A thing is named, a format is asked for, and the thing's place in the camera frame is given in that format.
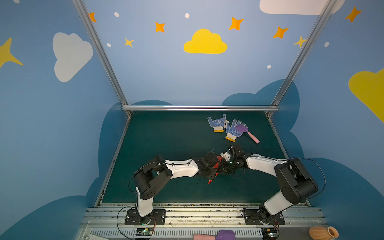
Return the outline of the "red square paper sheet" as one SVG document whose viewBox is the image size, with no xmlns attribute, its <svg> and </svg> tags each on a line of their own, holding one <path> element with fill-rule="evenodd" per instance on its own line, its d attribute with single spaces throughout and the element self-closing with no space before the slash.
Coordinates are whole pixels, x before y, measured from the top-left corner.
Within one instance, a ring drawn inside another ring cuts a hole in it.
<svg viewBox="0 0 384 240">
<path fill-rule="evenodd" d="M 217 158 L 218 158 L 218 161 L 211 168 L 211 174 L 209 175 L 209 183 L 208 184 L 210 184 L 215 179 L 215 177 L 219 174 L 219 168 L 222 165 L 223 158 L 219 157 L 219 156 L 217 156 Z"/>
</svg>

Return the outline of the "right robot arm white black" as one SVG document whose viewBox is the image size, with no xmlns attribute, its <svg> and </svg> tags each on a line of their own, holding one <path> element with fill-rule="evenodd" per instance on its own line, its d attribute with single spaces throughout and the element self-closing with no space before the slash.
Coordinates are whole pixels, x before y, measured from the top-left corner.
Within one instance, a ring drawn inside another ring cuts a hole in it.
<svg viewBox="0 0 384 240">
<path fill-rule="evenodd" d="M 238 144 L 229 147 L 220 156 L 226 172 L 245 168 L 276 177 L 280 190 L 259 206 L 259 215 L 265 219 L 303 202 L 319 190 L 318 184 L 298 158 L 285 160 L 245 153 Z"/>
</svg>

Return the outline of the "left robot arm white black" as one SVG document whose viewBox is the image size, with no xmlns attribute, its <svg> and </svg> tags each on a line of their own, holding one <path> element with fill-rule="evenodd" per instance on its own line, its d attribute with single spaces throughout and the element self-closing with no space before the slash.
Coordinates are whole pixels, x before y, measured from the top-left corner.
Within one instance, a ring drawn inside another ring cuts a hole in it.
<svg viewBox="0 0 384 240">
<path fill-rule="evenodd" d="M 183 177 L 203 177 L 209 181 L 218 175 L 223 158 L 210 152 L 202 158 L 184 161 L 170 161 L 156 156 L 148 164 L 133 174 L 138 194 L 136 206 L 140 218 L 151 216 L 154 197 L 172 179 Z"/>
</svg>

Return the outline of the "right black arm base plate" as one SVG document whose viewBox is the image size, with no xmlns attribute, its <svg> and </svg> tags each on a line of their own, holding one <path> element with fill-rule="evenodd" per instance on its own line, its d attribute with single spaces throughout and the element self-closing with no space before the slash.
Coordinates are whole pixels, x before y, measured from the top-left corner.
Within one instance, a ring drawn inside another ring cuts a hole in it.
<svg viewBox="0 0 384 240">
<path fill-rule="evenodd" d="M 270 215 L 266 210 L 241 209 L 241 216 L 245 219 L 246 225 L 285 225 L 282 212 Z"/>
</svg>

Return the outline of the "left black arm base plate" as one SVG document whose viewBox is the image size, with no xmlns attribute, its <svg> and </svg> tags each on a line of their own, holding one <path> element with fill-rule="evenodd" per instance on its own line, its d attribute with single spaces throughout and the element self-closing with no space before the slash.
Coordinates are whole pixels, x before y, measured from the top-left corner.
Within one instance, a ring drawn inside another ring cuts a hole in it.
<svg viewBox="0 0 384 240">
<path fill-rule="evenodd" d="M 127 226 L 164 225 L 166 210 L 153 210 L 149 215 L 141 217 L 138 210 L 128 210 L 124 224 Z"/>
</svg>

